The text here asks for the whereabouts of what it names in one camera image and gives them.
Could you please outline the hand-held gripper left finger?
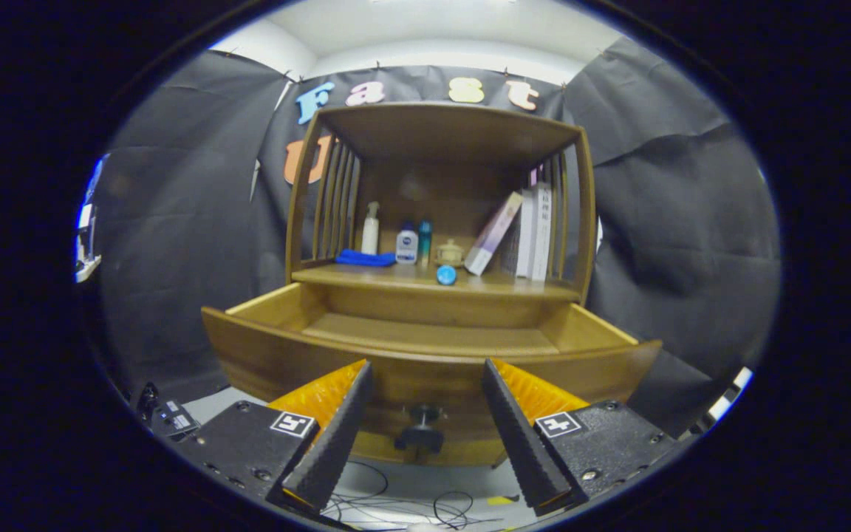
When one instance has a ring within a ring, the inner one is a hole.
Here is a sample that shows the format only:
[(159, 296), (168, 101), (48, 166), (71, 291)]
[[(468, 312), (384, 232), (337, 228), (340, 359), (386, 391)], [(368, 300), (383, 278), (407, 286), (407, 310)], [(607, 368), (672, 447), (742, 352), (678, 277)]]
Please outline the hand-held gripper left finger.
[(374, 367), (355, 361), (266, 404), (233, 402), (169, 447), (249, 504), (316, 516), (349, 461), (372, 390)]

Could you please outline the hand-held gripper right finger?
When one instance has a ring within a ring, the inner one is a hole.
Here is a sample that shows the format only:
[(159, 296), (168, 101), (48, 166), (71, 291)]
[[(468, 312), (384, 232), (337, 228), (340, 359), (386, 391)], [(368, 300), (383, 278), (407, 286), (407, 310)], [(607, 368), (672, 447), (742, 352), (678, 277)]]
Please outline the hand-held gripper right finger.
[(524, 501), (538, 516), (617, 491), (677, 448), (625, 403), (587, 402), (506, 361), (484, 361), (482, 391)]

